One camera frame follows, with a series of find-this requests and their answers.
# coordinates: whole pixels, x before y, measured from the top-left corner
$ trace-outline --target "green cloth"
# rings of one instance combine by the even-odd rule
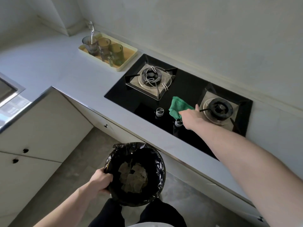
[[[169,114],[174,119],[180,119],[182,117],[179,114],[179,111],[184,111],[184,110],[187,110],[187,109],[193,110],[194,108],[192,106],[190,106],[188,103],[186,103],[184,100],[180,99],[177,96],[174,96],[172,98],[172,105],[169,108]]]

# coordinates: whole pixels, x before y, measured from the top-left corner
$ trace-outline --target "black pants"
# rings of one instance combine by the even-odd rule
[[[125,227],[121,214],[122,206],[112,198],[108,199],[98,216],[89,224],[89,227]],[[149,203],[140,215],[142,222],[162,222],[174,227],[186,227],[183,217],[171,205],[162,202],[159,198]]]

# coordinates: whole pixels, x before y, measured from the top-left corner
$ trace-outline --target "trash can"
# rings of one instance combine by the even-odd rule
[[[164,187],[166,176],[165,165],[157,149],[140,142],[115,144],[113,147],[115,150],[107,158],[104,169],[105,173],[114,176],[108,186],[112,198],[123,206],[132,207],[146,205],[157,198]],[[123,189],[125,185],[120,181],[122,173],[119,168],[126,163],[130,168],[136,165],[146,170],[146,185],[140,192],[125,192]]]

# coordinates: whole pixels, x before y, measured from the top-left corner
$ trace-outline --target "yellow tray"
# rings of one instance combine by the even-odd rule
[[[100,55],[93,56],[93,55],[89,54],[89,52],[86,50],[86,48],[85,48],[84,45],[80,45],[78,49],[80,49],[80,51],[84,52],[88,56],[93,57],[96,60],[99,60],[101,63],[103,63],[104,65],[106,65],[106,66],[108,66],[108,67],[110,67],[112,69],[114,69],[117,72],[121,71],[129,63],[129,61],[131,61],[131,59],[133,59],[136,56],[136,54],[137,54],[138,49],[136,49],[136,48],[134,48],[134,47],[132,47],[130,45],[127,45],[127,44],[123,43],[122,41],[119,41],[119,40],[117,40],[115,38],[112,38],[112,37],[110,37],[110,36],[108,36],[108,35],[106,35],[104,33],[99,33],[99,34],[96,34],[94,36],[97,38],[97,40],[99,38],[108,38],[108,39],[110,39],[112,41],[112,44],[120,44],[120,45],[122,45],[123,46],[123,53],[124,53],[125,62],[121,66],[117,66],[117,65],[114,64],[113,67],[111,67],[109,65],[108,61],[102,61],[102,58],[101,58]]]

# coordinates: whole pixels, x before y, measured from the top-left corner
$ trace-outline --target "floor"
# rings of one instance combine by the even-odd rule
[[[63,162],[36,196],[21,211],[10,227],[32,227],[55,209],[78,187],[89,181],[96,169],[105,165],[117,140],[93,128],[77,148]],[[184,217],[188,227],[252,226],[244,219],[213,201],[201,192],[167,173],[162,191],[163,202],[174,206]],[[87,227],[100,212],[109,195],[100,194],[85,212],[79,227]],[[124,207],[125,226],[135,224],[145,206]]]

